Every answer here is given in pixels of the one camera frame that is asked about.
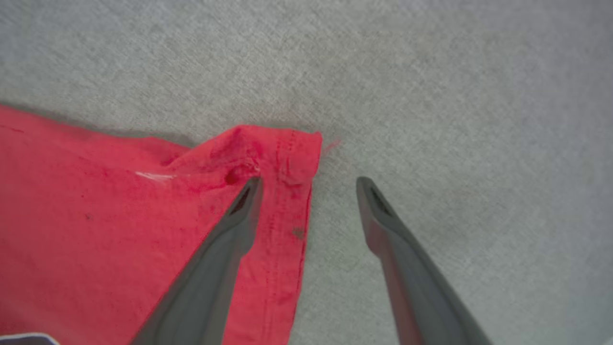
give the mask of red fabric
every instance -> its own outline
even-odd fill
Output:
[[[249,177],[262,176],[224,344],[286,344],[321,135],[238,126],[195,149],[0,106],[0,335],[127,344]]]

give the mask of gray surface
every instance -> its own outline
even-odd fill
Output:
[[[497,344],[613,335],[613,2],[1,0],[0,101],[194,145],[341,139],[292,345],[394,344],[372,177]]]

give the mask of small dark spot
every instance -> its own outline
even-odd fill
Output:
[[[301,241],[305,239],[305,230],[303,228],[294,228],[292,234]]]

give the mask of gray table surface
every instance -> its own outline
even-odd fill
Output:
[[[340,140],[291,345],[397,342],[362,174],[496,344],[613,336],[611,1],[0,0],[0,103],[185,145]]]

